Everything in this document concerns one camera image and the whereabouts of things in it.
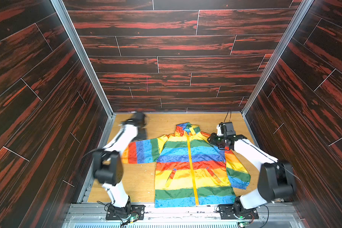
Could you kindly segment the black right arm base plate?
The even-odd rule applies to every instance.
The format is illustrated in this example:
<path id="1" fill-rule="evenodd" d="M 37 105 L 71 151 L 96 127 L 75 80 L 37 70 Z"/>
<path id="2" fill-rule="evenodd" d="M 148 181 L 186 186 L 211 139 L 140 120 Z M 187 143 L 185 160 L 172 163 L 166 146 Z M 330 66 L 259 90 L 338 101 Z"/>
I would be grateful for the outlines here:
<path id="1" fill-rule="evenodd" d="M 216 212 L 220 214 L 224 220 L 253 220 L 259 219 L 256 208 L 245 209 L 241 204 L 220 204 L 217 206 Z"/>

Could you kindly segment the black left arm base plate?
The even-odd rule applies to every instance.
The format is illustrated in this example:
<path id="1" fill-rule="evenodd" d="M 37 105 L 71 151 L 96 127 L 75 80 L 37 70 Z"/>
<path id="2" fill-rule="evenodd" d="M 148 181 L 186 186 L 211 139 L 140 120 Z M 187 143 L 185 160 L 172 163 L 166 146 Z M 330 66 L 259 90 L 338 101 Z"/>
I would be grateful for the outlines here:
<path id="1" fill-rule="evenodd" d="M 144 219 L 145 205 L 127 204 L 119 208 L 109 205 L 106 209 L 106 220 L 119 220 L 135 222 Z"/>

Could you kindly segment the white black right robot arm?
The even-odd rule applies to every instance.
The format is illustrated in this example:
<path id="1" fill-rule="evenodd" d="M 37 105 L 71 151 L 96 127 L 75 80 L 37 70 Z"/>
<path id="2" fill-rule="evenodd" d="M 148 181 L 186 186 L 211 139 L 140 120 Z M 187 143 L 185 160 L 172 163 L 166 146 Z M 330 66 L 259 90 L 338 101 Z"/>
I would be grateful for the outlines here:
<path id="1" fill-rule="evenodd" d="M 292 165 L 285 160 L 263 152 L 245 136 L 237 135 L 232 122 L 221 122 L 217 133 L 212 133 L 208 142 L 219 149 L 232 149 L 243 155 L 259 171 L 257 189 L 235 199 L 233 213 L 237 218 L 275 199 L 296 194 L 295 175 Z"/>

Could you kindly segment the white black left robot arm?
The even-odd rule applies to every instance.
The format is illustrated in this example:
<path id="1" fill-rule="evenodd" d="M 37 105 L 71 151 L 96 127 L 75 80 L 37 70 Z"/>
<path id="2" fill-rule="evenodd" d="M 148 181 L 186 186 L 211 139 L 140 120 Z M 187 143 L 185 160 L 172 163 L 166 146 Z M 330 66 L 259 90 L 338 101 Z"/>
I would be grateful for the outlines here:
<path id="1" fill-rule="evenodd" d="M 90 152 L 93 157 L 92 175 L 102 184 L 111 199 L 108 208 L 127 216 L 131 214 L 131 200 L 122 183 L 124 170 L 121 156 L 129 143 L 145 127 L 145 119 L 144 113 L 133 113 L 131 118 L 120 124 L 119 132 L 110 143 Z"/>

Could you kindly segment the rainbow striped zip jacket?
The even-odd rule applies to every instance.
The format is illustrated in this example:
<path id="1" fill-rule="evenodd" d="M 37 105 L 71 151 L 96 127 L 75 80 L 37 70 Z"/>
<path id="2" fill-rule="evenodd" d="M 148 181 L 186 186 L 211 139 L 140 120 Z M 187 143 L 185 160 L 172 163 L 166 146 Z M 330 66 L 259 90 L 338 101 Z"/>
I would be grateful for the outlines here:
<path id="1" fill-rule="evenodd" d="M 130 143 L 122 161 L 156 163 L 157 208 L 233 204 L 234 189 L 245 190 L 251 176 L 231 150 L 208 143 L 208 137 L 198 125 L 181 123 L 173 134 Z"/>

